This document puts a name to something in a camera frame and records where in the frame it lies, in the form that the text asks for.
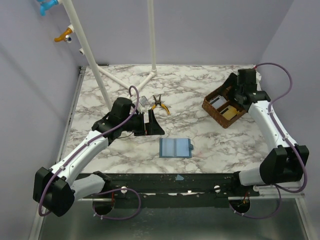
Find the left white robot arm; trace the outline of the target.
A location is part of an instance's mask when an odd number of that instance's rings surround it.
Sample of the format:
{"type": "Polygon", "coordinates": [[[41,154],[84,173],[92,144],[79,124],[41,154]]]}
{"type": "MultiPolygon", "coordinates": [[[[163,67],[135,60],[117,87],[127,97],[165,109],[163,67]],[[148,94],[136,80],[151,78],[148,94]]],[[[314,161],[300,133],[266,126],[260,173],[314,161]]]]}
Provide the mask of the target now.
{"type": "Polygon", "coordinates": [[[147,123],[137,105],[125,97],[113,103],[111,111],[96,121],[85,139],[67,157],[51,168],[41,167],[36,173],[33,186],[33,199],[38,202],[38,213],[46,208],[49,213],[63,216],[75,201],[97,194],[104,198],[110,194],[111,185],[101,172],[78,179],[78,175],[90,161],[119,138],[122,132],[134,136],[162,136],[165,131],[157,122],[153,110],[148,110],[147,123]]]}

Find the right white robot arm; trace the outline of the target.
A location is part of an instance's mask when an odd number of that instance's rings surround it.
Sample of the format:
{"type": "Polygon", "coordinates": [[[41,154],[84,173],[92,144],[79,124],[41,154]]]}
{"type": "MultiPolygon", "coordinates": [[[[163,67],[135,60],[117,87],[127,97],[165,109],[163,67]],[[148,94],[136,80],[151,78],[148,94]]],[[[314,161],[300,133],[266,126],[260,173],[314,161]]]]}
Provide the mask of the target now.
{"type": "Polygon", "coordinates": [[[258,90],[257,72],[253,68],[231,73],[223,83],[227,98],[242,107],[254,119],[267,144],[269,154],[257,168],[243,170],[230,183],[230,191],[241,196],[253,185],[298,182],[306,178],[309,149],[299,145],[280,122],[269,95],[258,90]]]}

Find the gold striped credit card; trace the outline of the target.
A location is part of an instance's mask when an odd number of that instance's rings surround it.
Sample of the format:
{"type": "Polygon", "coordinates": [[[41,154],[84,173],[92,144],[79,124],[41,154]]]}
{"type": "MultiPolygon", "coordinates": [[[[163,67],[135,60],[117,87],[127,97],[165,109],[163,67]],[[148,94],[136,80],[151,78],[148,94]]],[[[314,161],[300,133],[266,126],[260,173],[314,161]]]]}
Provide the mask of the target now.
{"type": "Polygon", "coordinates": [[[221,112],[220,112],[220,114],[221,115],[224,115],[227,111],[229,111],[230,109],[232,108],[232,106],[227,106],[226,108],[224,108],[221,112]]]}

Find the blue card holder wallet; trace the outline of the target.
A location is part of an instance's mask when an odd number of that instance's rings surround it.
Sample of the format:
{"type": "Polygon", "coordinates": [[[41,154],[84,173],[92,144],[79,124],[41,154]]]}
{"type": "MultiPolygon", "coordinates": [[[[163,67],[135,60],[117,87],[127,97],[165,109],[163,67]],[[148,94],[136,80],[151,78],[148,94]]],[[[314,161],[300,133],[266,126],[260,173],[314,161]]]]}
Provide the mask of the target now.
{"type": "Polygon", "coordinates": [[[191,158],[194,146],[190,138],[160,138],[160,158],[191,158]]]}

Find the gold VIP credit card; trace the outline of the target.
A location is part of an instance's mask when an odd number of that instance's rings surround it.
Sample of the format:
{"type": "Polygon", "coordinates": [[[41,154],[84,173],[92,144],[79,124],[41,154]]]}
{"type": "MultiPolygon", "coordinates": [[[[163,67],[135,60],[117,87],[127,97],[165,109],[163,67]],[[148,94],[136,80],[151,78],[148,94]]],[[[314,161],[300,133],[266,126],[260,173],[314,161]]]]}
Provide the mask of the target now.
{"type": "Polygon", "coordinates": [[[232,106],[232,108],[231,108],[229,111],[225,112],[222,116],[223,116],[226,120],[230,121],[230,120],[231,120],[232,118],[234,118],[238,113],[239,113],[239,111],[238,111],[235,107],[232,106]]]}

